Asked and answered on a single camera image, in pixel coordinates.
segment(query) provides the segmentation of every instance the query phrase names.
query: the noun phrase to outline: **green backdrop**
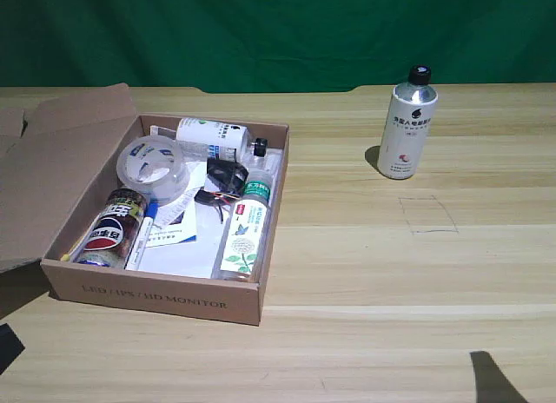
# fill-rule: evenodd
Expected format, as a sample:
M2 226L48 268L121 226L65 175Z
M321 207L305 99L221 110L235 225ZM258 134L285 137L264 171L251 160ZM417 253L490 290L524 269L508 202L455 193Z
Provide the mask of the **green backdrop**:
M556 0L0 0L0 85L556 82Z

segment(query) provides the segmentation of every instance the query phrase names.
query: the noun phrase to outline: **plastic lid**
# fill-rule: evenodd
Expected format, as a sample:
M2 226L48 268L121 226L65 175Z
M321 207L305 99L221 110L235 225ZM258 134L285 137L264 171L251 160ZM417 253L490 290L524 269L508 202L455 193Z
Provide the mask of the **plastic lid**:
M187 164L178 143L167 136L134 140L116 165L122 183L160 205L177 199L189 183Z
M257 157L264 157L267 154L268 140L266 138L257 138L253 154Z
M407 81L417 86L424 86L431 81L431 69L427 66L413 66L409 70Z

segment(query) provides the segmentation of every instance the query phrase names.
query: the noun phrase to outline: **box lid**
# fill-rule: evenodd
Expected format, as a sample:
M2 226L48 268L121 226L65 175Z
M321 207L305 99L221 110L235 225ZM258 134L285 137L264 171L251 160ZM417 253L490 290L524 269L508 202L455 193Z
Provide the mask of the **box lid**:
M6 136L16 138L16 116L0 116ZM0 161L0 273L50 251L99 170L116 160L135 119L123 83L37 107Z

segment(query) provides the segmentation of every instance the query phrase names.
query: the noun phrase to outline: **aluminum bottle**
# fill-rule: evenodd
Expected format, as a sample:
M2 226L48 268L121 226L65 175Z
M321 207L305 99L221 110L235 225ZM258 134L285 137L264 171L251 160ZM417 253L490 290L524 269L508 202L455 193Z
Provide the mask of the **aluminum bottle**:
M386 177L407 179L417 170L438 101L430 79L430 68L413 66L392 91L377 163Z

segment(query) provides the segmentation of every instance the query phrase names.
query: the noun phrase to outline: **black object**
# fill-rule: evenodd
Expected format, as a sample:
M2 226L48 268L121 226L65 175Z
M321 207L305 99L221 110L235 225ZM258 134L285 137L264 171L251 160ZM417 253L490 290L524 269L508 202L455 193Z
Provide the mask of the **black object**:
M471 353L477 403L527 403L486 351Z
M0 326L0 374L17 358L25 349L10 325L4 323Z
M417 86L425 86L431 81L431 69L427 66L413 66L407 81Z
M207 176L218 187L219 192L199 190L195 195L195 202L217 207L220 221L223 222L222 206L230 204L242 196L248 171L239 162L209 158L207 160Z
M207 160L207 176L221 192L241 196L248 171L239 162L209 158Z
M268 140L266 138L257 138L253 154L257 157L264 157L267 154Z

